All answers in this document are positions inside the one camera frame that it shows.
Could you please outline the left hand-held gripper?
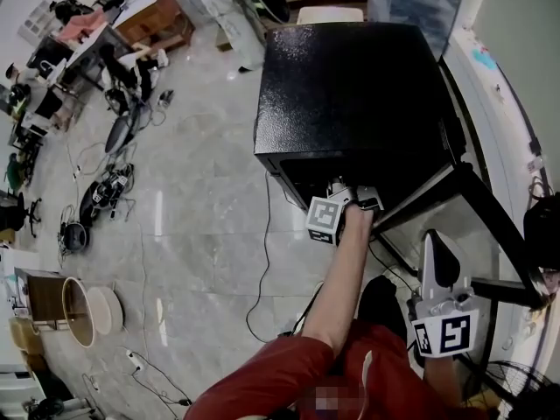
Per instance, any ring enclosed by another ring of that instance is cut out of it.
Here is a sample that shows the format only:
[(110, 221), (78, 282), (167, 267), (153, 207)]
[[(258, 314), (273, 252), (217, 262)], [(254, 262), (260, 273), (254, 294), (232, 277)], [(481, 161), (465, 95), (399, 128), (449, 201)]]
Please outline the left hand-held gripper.
[(326, 196), (313, 196), (307, 211), (305, 227), (310, 238), (317, 242), (337, 246), (345, 225), (348, 206), (357, 206), (361, 211), (382, 214), (384, 206), (377, 189), (373, 186), (350, 186), (342, 177), (329, 182)]

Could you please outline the person's right forearm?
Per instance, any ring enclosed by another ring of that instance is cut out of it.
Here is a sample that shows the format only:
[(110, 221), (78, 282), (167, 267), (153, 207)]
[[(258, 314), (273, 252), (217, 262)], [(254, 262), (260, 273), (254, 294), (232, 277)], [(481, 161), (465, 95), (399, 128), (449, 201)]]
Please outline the person's right forearm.
[(446, 406), (458, 408), (461, 405), (459, 379), (451, 356), (426, 358), (423, 379)]

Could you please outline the fridge glass door black frame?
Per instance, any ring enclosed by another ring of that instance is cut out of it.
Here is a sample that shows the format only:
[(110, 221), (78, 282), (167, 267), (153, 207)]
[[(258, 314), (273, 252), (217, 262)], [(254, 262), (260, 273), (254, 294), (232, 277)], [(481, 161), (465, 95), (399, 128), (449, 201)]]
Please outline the fridge glass door black frame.
[(395, 259), (397, 266), (411, 276), (419, 278), (420, 270), (410, 267), (382, 234), (457, 197), (464, 199), (476, 213), (493, 237), (496, 247), (505, 254), (518, 276), (516, 281), (480, 276), (471, 278), (474, 294), (490, 301), (490, 319), (484, 337), (482, 361), (489, 361), (491, 357), (500, 303), (540, 310), (554, 300), (555, 296), (546, 288), (543, 273), (537, 268), (522, 234), (471, 164), (461, 162), (448, 165), (423, 184), (413, 187), (405, 199), (398, 197), (403, 182), (395, 173), (367, 171), (365, 179), (367, 186), (379, 190), (389, 201), (388, 208), (382, 210), (381, 219), (374, 223), (373, 238)]

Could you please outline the black mini fridge cabinet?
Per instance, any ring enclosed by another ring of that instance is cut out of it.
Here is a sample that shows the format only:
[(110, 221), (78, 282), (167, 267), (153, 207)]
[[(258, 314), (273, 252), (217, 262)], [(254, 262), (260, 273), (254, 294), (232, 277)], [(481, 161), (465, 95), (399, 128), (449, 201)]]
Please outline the black mini fridge cabinet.
[(452, 170), (464, 131), (414, 25), (270, 31), (253, 138), (255, 157), (304, 210), (335, 179), (375, 188), (384, 228), (460, 194)]

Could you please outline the person's black trouser leg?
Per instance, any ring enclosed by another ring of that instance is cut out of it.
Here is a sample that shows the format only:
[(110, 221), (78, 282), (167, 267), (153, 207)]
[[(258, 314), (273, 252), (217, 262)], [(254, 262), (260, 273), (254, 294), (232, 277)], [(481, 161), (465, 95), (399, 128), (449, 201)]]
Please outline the person's black trouser leg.
[(385, 326), (407, 342), (407, 326), (396, 298), (396, 286), (383, 275), (371, 279), (361, 293), (357, 319)]

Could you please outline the black floor fan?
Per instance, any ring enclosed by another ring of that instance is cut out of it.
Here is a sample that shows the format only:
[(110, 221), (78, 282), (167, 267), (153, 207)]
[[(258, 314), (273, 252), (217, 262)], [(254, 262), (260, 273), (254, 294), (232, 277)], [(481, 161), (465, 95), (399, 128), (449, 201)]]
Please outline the black floor fan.
[(530, 366), (509, 360), (485, 367), (465, 353), (458, 357), (470, 374), (463, 386), (464, 405), (490, 420), (560, 420), (560, 384)]

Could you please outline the blue cloth scrap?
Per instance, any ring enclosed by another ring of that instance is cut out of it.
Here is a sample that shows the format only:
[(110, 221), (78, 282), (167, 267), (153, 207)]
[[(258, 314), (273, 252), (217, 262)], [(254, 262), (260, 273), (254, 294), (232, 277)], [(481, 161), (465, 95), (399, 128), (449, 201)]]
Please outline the blue cloth scrap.
[(471, 50), (471, 57), (474, 61), (481, 64), (488, 70), (498, 69), (496, 61), (492, 58), (489, 51), (484, 46), (476, 46)]

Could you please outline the black oblong case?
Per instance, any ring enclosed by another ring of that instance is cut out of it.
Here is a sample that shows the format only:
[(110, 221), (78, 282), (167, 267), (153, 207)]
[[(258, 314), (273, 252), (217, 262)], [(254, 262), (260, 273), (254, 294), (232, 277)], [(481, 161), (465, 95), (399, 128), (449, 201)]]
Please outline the black oblong case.
[(115, 217), (118, 202), (134, 185), (134, 172), (133, 164), (112, 164), (92, 182), (80, 202), (80, 223), (84, 227), (91, 228), (102, 211), (110, 211), (110, 217)]

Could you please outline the white power strip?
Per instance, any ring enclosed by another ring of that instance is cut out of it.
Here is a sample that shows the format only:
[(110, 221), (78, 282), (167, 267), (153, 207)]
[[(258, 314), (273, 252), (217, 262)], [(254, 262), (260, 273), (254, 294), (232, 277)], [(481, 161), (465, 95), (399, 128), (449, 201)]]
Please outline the white power strip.
[(133, 371), (134, 374), (136, 374), (138, 372), (142, 372), (144, 370), (144, 364), (143, 364), (142, 360), (139, 358), (138, 353), (133, 352), (129, 349), (126, 349), (125, 350), (125, 355), (130, 360), (132, 365), (134, 366), (134, 371)]

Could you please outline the black round device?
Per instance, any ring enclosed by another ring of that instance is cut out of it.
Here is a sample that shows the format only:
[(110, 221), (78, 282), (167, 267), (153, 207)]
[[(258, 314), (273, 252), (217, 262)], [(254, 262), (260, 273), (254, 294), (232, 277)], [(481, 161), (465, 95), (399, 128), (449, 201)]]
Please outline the black round device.
[(79, 222), (70, 222), (62, 229), (62, 244), (64, 249), (71, 252), (81, 252), (89, 243), (89, 232)]

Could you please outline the brown wooden desk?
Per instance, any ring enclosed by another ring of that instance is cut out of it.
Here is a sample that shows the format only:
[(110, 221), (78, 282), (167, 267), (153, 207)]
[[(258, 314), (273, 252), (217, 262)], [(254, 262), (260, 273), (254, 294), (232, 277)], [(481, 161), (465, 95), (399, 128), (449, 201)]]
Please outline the brown wooden desk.
[(177, 0), (135, 0), (112, 27), (130, 46), (140, 43), (154, 51), (189, 46), (194, 31)]

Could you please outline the white top metal table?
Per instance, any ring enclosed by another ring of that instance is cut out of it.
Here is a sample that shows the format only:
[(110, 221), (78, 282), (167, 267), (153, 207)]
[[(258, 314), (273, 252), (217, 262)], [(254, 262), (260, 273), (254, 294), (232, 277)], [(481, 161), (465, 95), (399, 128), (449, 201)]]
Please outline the white top metal table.
[(113, 45), (117, 54), (132, 52), (125, 39), (104, 23), (87, 35), (74, 50), (52, 35), (44, 37), (25, 65), (38, 69), (49, 87), (70, 95), (79, 95), (90, 88), (102, 91), (104, 63), (99, 50), (105, 44)]

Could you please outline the brown wooden cabinet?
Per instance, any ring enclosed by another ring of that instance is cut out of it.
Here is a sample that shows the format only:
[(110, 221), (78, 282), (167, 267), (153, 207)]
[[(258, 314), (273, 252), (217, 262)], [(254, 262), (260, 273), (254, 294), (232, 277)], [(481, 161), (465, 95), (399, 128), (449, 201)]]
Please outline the brown wooden cabinet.
[(66, 279), (58, 273), (16, 269), (20, 301), (25, 304), (31, 320), (51, 322), (65, 320), (62, 289)]

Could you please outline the black office chair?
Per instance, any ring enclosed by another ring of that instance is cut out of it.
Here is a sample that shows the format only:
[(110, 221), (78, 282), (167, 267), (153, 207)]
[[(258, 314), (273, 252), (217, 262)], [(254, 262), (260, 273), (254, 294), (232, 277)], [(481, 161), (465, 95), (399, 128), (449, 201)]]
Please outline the black office chair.
[(25, 221), (28, 221), (31, 235), (33, 238), (36, 238), (37, 235), (33, 230), (33, 226), (41, 222), (41, 219), (35, 215), (36, 209), (41, 202), (42, 199), (37, 198), (27, 207), (24, 194), (21, 192), (17, 196), (16, 205), (0, 206), (0, 233), (8, 229), (17, 232), (24, 226)]

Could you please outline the white shelf unit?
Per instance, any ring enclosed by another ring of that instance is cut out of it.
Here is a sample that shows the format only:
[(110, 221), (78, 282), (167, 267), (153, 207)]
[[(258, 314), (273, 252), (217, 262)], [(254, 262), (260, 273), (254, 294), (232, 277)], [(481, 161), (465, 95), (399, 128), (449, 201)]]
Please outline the white shelf unit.
[(38, 45), (41, 39), (59, 28), (59, 21), (50, 11), (50, 3), (42, 0), (18, 27), (17, 35), (31, 45)]

